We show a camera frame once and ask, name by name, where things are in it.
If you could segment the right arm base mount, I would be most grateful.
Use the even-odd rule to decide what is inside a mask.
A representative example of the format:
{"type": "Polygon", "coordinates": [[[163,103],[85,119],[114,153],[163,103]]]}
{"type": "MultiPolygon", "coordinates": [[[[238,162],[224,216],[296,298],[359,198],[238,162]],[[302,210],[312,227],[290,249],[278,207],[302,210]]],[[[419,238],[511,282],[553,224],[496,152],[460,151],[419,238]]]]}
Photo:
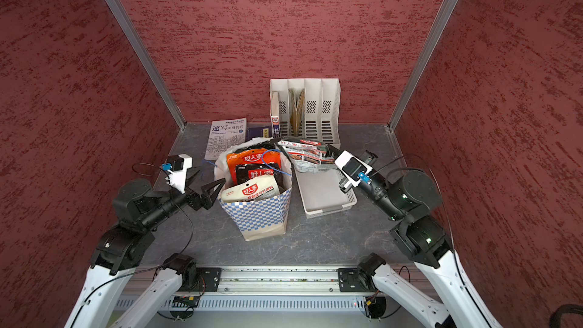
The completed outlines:
{"type": "Polygon", "coordinates": [[[377,291],[372,279],[374,275],[374,270],[372,269],[346,267],[339,268],[337,273],[340,292],[367,292],[372,294],[377,291]]]}

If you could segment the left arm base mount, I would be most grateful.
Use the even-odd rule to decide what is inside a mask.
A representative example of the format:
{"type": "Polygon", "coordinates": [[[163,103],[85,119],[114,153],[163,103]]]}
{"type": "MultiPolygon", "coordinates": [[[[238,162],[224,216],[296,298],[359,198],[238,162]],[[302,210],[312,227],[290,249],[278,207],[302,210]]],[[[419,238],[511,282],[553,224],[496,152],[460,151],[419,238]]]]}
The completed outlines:
{"type": "Polygon", "coordinates": [[[179,277],[181,285],[179,292],[204,293],[217,292],[220,284],[223,270],[218,267],[191,267],[185,271],[174,271],[170,268],[159,270],[156,278],[161,277],[163,273],[170,272],[172,275],[179,277]]]}

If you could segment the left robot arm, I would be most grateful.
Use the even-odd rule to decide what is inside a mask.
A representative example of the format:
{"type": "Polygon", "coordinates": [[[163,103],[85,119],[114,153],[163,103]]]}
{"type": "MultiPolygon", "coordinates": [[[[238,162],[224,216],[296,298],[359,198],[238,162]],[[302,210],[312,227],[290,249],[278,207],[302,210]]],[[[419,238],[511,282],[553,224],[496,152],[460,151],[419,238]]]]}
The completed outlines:
{"type": "MultiPolygon", "coordinates": [[[[185,207],[209,210],[223,186],[219,179],[199,193],[189,188],[154,191],[147,179],[123,185],[112,202],[117,223],[101,237],[90,260],[84,286],[66,322],[67,327],[105,327],[126,285],[153,244],[157,228],[185,207]]],[[[115,327],[145,327],[176,293],[203,296],[218,288],[221,269],[200,268],[194,258],[174,253],[157,267],[156,276],[115,327]]]]}

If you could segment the black red condiment packet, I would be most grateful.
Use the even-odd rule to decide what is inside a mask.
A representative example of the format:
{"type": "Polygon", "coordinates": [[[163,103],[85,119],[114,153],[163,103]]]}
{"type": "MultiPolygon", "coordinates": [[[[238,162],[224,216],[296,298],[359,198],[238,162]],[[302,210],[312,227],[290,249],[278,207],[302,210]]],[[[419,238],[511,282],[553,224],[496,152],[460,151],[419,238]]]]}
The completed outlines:
{"type": "Polygon", "coordinates": [[[339,150],[319,141],[304,138],[281,138],[277,147],[290,159],[298,173],[324,173],[336,169],[339,150]]]}

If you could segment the blue checkered paper bag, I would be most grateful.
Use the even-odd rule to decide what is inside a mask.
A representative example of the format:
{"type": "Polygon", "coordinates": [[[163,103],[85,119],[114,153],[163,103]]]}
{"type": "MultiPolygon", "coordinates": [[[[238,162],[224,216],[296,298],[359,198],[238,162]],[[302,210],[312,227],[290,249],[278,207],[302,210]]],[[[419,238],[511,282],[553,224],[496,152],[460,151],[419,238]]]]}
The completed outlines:
{"type": "Polygon", "coordinates": [[[219,196],[220,206],[231,217],[245,241],[284,235],[292,194],[293,175],[290,161],[277,149],[273,138],[254,138],[244,144],[239,144],[226,150],[216,161],[214,179],[226,180],[220,195],[224,190],[235,186],[227,166],[226,156],[229,153],[239,153],[256,148],[275,150],[279,153],[282,160],[282,170],[279,170],[279,172],[283,174],[284,186],[282,188],[279,187],[280,195],[263,200],[225,203],[221,201],[219,196]]]}

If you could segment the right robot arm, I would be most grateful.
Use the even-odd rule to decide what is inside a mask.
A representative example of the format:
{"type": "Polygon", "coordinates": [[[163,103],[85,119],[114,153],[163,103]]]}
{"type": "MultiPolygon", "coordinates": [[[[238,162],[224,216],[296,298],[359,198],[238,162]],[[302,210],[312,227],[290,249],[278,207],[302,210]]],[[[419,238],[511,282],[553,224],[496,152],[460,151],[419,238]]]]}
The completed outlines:
{"type": "Polygon", "coordinates": [[[394,242],[438,297],[414,287],[376,254],[358,264],[360,284],[390,297],[425,327],[498,327],[465,273],[452,237],[431,215],[443,203],[437,183],[415,168],[403,168],[402,176],[390,182],[373,168],[376,158],[370,152],[359,157],[358,187],[396,223],[390,231],[394,242]]]}

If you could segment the white condiment packet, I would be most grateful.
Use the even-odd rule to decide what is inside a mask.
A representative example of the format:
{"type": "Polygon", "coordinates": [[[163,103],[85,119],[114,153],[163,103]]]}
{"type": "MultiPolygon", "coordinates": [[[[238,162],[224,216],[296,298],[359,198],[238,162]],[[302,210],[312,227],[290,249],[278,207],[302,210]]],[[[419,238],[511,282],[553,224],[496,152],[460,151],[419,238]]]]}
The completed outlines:
{"type": "Polygon", "coordinates": [[[225,203],[249,202],[280,195],[279,185],[273,175],[262,175],[224,190],[221,201],[225,203]]]}

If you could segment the dark condiment packet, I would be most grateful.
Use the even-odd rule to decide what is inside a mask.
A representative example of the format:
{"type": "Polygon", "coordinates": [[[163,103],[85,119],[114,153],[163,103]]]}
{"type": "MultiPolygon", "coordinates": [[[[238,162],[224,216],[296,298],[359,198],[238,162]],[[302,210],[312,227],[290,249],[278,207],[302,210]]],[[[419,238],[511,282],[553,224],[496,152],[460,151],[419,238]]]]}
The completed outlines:
{"type": "Polygon", "coordinates": [[[280,167],[276,162],[265,164],[241,164],[235,167],[235,177],[237,184],[248,182],[259,176],[272,175],[280,188],[284,186],[283,174],[279,172],[280,167]]]}

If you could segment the orange condiment packet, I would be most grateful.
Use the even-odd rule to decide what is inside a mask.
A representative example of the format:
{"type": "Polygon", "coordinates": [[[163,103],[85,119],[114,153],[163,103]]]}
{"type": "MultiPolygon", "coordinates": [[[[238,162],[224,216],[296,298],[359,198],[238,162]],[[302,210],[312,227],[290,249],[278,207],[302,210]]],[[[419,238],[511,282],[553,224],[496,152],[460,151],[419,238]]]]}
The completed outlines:
{"type": "Polygon", "coordinates": [[[235,177],[235,167],[241,164],[265,164],[276,162],[282,170],[281,156],[275,150],[267,150],[265,148],[256,148],[244,150],[239,153],[229,153],[226,156],[227,166],[229,167],[230,175],[233,182],[237,185],[235,177]]]}

